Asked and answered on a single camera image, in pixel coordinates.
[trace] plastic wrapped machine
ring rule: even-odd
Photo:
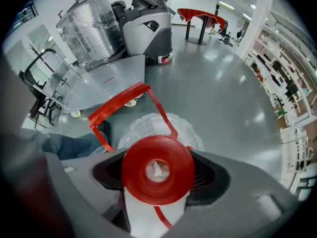
[[[123,48],[118,22],[108,0],[77,2],[56,27],[86,70],[108,62]]]

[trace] table leg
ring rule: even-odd
[[[188,36],[189,36],[190,22],[191,22],[191,20],[189,20],[187,22],[186,37],[185,37],[186,40],[188,40]]]
[[[204,16],[202,30],[200,31],[200,36],[199,36],[199,40],[198,40],[199,45],[201,45],[203,42],[204,33],[205,33],[206,26],[207,26],[207,21],[208,21],[208,17]]]

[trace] black chair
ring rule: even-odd
[[[61,110],[61,107],[56,106],[56,102],[52,102],[51,99],[47,98],[45,94],[41,93],[40,91],[38,91],[37,89],[35,89],[34,87],[32,87],[31,85],[37,85],[39,88],[43,89],[45,86],[45,83],[43,85],[40,85],[39,83],[37,83],[34,79],[34,77],[32,76],[31,71],[27,71],[26,74],[20,71],[19,73],[19,77],[23,80],[23,82],[25,82],[25,84],[27,85],[27,87],[29,88],[29,90],[32,92],[32,94],[35,96],[36,98],[36,102],[33,105],[33,107],[30,110],[30,118],[33,119],[35,118],[35,116],[37,114],[40,114],[42,116],[46,116],[47,111],[49,110],[49,115],[48,115],[48,119],[50,122],[50,125],[54,125],[52,123],[52,113],[53,110],[55,109],[59,109]],[[40,112],[41,108],[45,108],[44,113]]]
[[[217,40],[220,40],[220,41],[223,41],[226,45],[230,45],[230,46],[233,46],[231,43],[230,43],[230,33],[231,32],[228,32],[227,34],[227,28],[228,28],[228,21],[225,20],[224,21],[224,29],[219,32],[219,34],[222,36],[221,38],[217,38]]]

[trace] white wheel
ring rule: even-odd
[[[137,101],[136,100],[132,100],[129,101],[128,103],[124,104],[127,107],[134,107],[135,105],[137,105]]]
[[[77,117],[80,117],[81,112],[78,110],[78,111],[76,111],[76,112],[71,112],[70,114],[71,114],[72,117],[77,118]]]

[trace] red plastic ring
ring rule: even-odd
[[[146,165],[162,160],[169,167],[169,176],[162,182],[148,179]],[[189,150],[176,139],[154,135],[140,139],[126,152],[121,168],[126,189],[138,200],[150,205],[171,204],[192,187],[195,165]]]

